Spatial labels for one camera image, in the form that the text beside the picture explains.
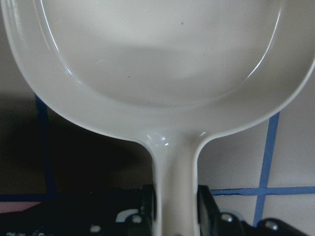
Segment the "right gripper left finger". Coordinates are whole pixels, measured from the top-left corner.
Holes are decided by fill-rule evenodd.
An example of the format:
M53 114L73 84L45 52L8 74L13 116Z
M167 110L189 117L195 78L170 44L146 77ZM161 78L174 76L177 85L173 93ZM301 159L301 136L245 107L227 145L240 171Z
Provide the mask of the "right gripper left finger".
M125 190L115 226L123 236L152 236L156 219L156 193L153 185Z

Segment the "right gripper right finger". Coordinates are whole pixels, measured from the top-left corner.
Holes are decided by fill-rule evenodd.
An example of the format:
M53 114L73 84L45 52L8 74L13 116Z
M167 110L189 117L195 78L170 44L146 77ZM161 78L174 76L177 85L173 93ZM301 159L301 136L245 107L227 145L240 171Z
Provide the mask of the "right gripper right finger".
M198 186L198 223L202 236L244 236L245 231L238 217L221 212L206 185Z

